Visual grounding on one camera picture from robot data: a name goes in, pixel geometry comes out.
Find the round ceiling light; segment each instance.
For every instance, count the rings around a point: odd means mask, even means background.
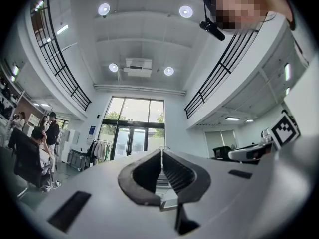
[[[164,73],[167,76],[171,76],[174,73],[174,69],[172,67],[167,67],[167,68],[165,68]]]
[[[116,73],[119,69],[119,67],[117,66],[117,64],[110,64],[109,65],[109,69],[113,72],[113,73]]]
[[[189,6],[182,6],[179,9],[179,14],[184,18],[190,18],[193,15],[193,10]]]
[[[101,16],[107,15],[110,12],[110,5],[107,3],[101,4],[98,12]]]

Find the black metal railing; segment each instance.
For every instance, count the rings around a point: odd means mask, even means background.
[[[262,23],[252,29],[243,29],[238,34],[233,35],[224,53],[205,80],[204,84],[185,107],[184,110],[187,119],[189,119],[211,97],[211,95],[214,94],[234,71],[256,38],[261,26]]]
[[[51,18],[50,0],[41,1],[41,6],[37,6],[39,0],[33,8],[31,7],[32,26],[41,52],[62,87],[86,111],[91,100],[75,80],[62,55]]]

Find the hair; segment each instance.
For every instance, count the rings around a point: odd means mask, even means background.
[[[41,120],[41,123],[40,123],[40,127],[43,127],[44,126],[44,118],[46,118],[46,121],[48,121],[48,116],[47,115],[45,115],[45,116],[43,116],[43,118],[42,118],[42,120]]]
[[[56,114],[55,114],[55,112],[51,112],[49,116],[50,116],[50,117],[54,117],[54,118],[56,119]]]
[[[24,112],[20,112],[20,114],[22,115],[23,119],[25,120],[25,113]]]
[[[42,139],[43,139],[43,134],[42,134],[41,128],[36,127],[36,128],[32,131],[31,137],[32,137],[34,140],[42,140]]]

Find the camera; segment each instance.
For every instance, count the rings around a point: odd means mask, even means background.
[[[206,21],[202,21],[199,26],[201,29],[204,29],[205,31],[215,36],[218,40],[225,40],[225,35],[218,30],[216,24],[213,23],[209,18],[206,18]]]

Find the black jacket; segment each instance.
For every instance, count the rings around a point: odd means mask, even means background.
[[[59,133],[60,133],[59,124],[56,121],[52,122],[50,124],[48,131],[46,132],[46,135],[48,137],[48,139],[46,140],[46,143],[48,145],[56,144],[56,140],[59,136]]]

